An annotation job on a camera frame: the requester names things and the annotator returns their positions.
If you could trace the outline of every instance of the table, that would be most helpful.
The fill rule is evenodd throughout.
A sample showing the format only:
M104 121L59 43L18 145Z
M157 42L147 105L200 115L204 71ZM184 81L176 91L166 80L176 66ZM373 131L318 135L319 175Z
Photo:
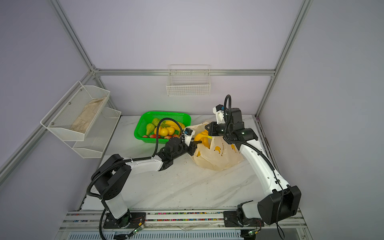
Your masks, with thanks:
M191 125L215 121L214 115L192 115ZM111 155L146 157L152 155L155 144L144 143L133 132L140 116L122 116L105 152L102 163ZM252 115L243 115L245 128L258 135ZM233 209L242 202L263 199L260 181L249 162L223 171L197 166L188 154L160 172L130 175L122 191L130 210ZM96 197L87 196L82 210L103 210Z

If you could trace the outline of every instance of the black mounting plate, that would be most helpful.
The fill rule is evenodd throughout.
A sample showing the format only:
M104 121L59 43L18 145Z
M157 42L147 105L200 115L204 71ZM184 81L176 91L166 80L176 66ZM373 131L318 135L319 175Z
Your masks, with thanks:
M241 225L238 224L239 218L237 217L236 211L224 211L224 226L226 227L240 227ZM264 222L260 218L252 218L252 221L249 225L243 226L243 227L260 227L260 223L257 221L259 220L261 222L261 226L264 226Z
M129 221L129 224L126 228L133 228L136 229L139 227L140 219L143 223L145 223L145 212L131 212L131 220ZM112 216L112 213L107 213L105 222L104 222L104 229L117 229L118 224L115 222L114 217Z

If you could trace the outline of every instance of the marble tabletop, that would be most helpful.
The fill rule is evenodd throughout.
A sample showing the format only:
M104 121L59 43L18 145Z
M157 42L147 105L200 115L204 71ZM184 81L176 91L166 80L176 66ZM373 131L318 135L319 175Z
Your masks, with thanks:
M121 117L102 163L116 153L124 158L152 155L155 144L133 135L139 118ZM191 125L215 121L214 115L191 118ZM252 115L243 115L243 121L258 135ZM246 159L229 169L213 171L197 166L188 154L164 171L130 175L121 192L130 210L233 209L242 202L263 198L260 181ZM104 207L98 198L87 196L81 209Z

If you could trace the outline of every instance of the beige plastic bag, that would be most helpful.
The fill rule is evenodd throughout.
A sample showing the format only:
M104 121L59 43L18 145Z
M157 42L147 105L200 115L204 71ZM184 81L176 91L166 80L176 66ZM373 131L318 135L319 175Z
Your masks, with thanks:
M195 135L205 130L204 126L209 122L204 122L199 125L189 126L188 128L195 130ZM234 144L229 145L223 137L212 137L210 148L203 144L198 144L192 160L202 168L207 168L215 171L222 171L230 168L243 161L243 155L237 150Z

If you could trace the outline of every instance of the green basket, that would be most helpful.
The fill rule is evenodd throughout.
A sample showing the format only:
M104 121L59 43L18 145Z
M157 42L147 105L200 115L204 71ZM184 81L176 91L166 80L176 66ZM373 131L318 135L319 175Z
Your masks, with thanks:
M135 138L143 140L143 142L147 143L156 143L156 138L146 138L142 137L146 134L147 132L147 124L152 123L152 120L154 118L172 118L176 120L177 122L181 122L184 124L186 127L191 125L191 116L189 116L186 113L169 113L169 112L147 112L144 113L141 117L139 122L137 123L134 135ZM159 138L159 143L166 143L168 142L168 139L162 139Z

